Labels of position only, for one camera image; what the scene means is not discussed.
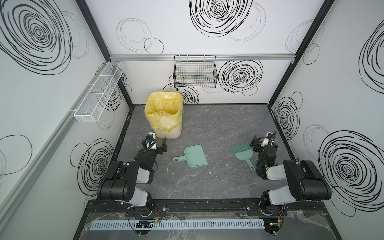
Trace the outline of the green hand brush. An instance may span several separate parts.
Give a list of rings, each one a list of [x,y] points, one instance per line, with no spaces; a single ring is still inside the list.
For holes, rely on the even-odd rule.
[[[231,146],[231,151],[235,157],[240,161],[245,161],[250,167],[251,171],[255,171],[255,167],[251,162],[253,157],[253,150],[247,142],[242,142]]]

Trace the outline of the green dustpan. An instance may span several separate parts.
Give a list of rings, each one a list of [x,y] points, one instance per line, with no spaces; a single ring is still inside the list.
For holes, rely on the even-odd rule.
[[[187,162],[191,168],[202,167],[208,164],[202,145],[185,148],[184,155],[173,158],[174,162]]]

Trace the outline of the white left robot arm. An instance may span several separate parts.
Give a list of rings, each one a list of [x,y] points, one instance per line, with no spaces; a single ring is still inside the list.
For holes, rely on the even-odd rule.
[[[140,190],[137,185],[149,185],[154,179],[158,155],[168,150],[167,138],[157,146],[154,134],[148,134],[142,141],[143,148],[131,162],[113,161],[97,189],[97,200],[119,202],[130,207],[152,208],[152,196]]]

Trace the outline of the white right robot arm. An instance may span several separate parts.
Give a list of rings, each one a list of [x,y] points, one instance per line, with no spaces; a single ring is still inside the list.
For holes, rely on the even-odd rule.
[[[268,181],[287,181],[287,185],[264,191],[259,202],[261,212],[271,216],[287,204],[330,200],[332,190],[312,161],[287,160],[276,164],[278,145],[276,132],[264,137],[254,136],[250,148],[258,153],[253,169],[258,177]]]

